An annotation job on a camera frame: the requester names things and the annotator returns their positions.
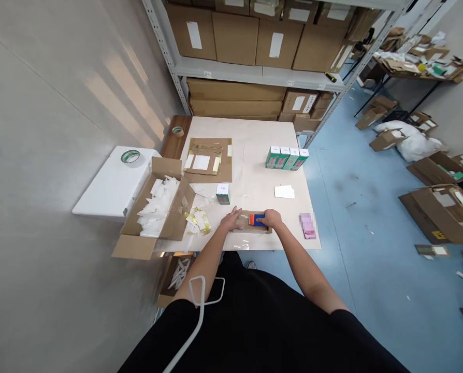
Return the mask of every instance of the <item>white cable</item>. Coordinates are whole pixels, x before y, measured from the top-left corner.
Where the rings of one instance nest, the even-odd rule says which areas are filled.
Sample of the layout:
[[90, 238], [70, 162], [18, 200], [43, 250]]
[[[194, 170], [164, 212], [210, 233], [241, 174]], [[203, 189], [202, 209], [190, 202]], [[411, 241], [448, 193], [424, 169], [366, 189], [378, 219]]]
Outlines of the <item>white cable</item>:
[[[200, 290], [200, 303], [195, 302], [194, 292], [192, 290], [192, 281], [196, 279], [200, 279], [202, 281], [202, 288]], [[183, 356], [187, 348], [190, 346], [190, 344], [195, 339], [195, 336], [199, 332], [200, 327], [202, 326], [202, 322], [204, 321], [204, 306], [218, 303], [221, 300], [221, 298], [223, 298], [223, 293], [225, 291], [225, 279], [223, 277], [216, 277], [216, 279], [223, 280], [223, 287], [221, 288], [221, 296], [218, 300], [214, 300], [212, 302], [207, 302], [207, 303], [204, 303], [204, 297], [206, 295], [206, 278], [204, 276], [196, 276], [190, 279], [189, 287], [190, 287], [190, 296], [192, 297], [192, 302], [195, 305], [195, 307], [200, 306], [199, 321], [197, 322], [197, 326], [195, 327], [192, 334], [190, 334], [190, 337], [186, 340], [186, 342], [183, 344], [180, 350], [176, 353], [175, 357], [173, 357], [173, 359], [169, 362], [166, 369], [163, 370], [163, 373], [169, 373], [173, 370], [177, 362], [180, 361], [181, 357]]]

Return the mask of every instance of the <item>gray wall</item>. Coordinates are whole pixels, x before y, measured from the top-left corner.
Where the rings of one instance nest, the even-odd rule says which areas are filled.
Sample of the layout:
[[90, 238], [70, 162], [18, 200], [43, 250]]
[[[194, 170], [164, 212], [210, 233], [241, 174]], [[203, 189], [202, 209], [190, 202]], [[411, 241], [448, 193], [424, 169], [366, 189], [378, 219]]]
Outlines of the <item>gray wall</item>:
[[[463, 57], [463, 0], [456, 2], [429, 34], [433, 36], [437, 31], [447, 34], [447, 46], [451, 49], [448, 57]], [[428, 82], [407, 80], [389, 85], [389, 91], [409, 110], [430, 87]], [[431, 136], [448, 145], [452, 155], [463, 153], [463, 82], [442, 84], [420, 106], [420, 110], [432, 115], [439, 123]]]
[[177, 113], [139, 0], [0, 1], [0, 372], [114, 372], [147, 331], [164, 260], [111, 259], [120, 226], [70, 211]]

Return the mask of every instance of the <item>black shirt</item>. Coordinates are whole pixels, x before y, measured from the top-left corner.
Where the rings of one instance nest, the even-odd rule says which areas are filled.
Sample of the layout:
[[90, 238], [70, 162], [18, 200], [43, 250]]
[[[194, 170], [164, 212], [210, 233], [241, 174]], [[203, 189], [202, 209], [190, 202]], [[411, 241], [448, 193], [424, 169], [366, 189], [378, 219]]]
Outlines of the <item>black shirt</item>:
[[[173, 372], [408, 371], [350, 312], [327, 314], [277, 277], [243, 268], [236, 252], [225, 253], [216, 276], [226, 279], [223, 298], [205, 306]], [[208, 301], [221, 287], [214, 282]], [[162, 372], [198, 319], [188, 300], [172, 302], [119, 372]]]

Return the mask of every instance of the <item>person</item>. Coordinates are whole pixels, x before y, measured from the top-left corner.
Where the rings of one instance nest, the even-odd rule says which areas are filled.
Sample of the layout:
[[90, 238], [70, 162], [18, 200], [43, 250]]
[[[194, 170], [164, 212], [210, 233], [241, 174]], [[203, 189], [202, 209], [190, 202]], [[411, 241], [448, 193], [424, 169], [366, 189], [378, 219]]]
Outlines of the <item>person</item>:
[[[204, 321], [173, 372], [407, 372], [359, 323], [330, 286], [307, 251], [275, 210], [258, 221], [280, 238], [303, 296], [279, 278], [244, 268], [236, 251], [220, 264], [226, 236], [238, 229], [241, 209], [221, 220], [161, 317], [133, 350], [119, 372], [162, 372], [199, 320], [189, 280], [204, 276]], [[192, 281], [200, 303], [202, 282]]]

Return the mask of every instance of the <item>packing table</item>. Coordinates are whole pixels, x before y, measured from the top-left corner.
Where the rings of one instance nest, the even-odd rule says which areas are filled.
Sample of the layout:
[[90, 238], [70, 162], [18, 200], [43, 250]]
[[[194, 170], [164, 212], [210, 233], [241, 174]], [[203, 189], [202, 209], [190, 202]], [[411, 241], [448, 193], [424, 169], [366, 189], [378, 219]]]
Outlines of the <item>packing table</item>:
[[[317, 226], [315, 226], [316, 239], [305, 239], [299, 224], [300, 213], [308, 212], [314, 216], [304, 168], [301, 167], [298, 171], [286, 171], [265, 167], [266, 156], [271, 146], [298, 148], [292, 123], [193, 117], [181, 153], [183, 164], [192, 137], [232, 139], [231, 204], [218, 204], [217, 183], [191, 184], [198, 194], [193, 207], [202, 207], [209, 218], [213, 232], [220, 225], [221, 219], [231, 212], [234, 205], [251, 211], [275, 209], [282, 215], [283, 222], [306, 250], [321, 249]], [[279, 185], [291, 185], [295, 198], [275, 198], [274, 187]], [[213, 232], [205, 236], [199, 233], [193, 238], [185, 234], [182, 241], [159, 240], [154, 251], [201, 251]], [[271, 234], [232, 232], [226, 238], [224, 250], [283, 250], [283, 248], [273, 230]]]

